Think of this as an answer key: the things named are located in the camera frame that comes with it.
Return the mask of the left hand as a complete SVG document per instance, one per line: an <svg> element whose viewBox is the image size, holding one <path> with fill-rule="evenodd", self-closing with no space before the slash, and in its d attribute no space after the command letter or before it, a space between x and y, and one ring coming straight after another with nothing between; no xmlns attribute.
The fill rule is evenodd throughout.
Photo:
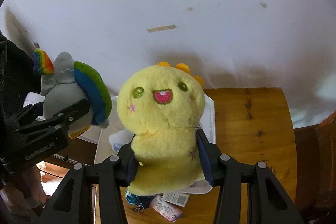
<svg viewBox="0 0 336 224"><path fill-rule="evenodd" d="M21 214L46 202L41 173L36 165L14 176L4 175L2 184L1 198L12 213Z"/></svg>

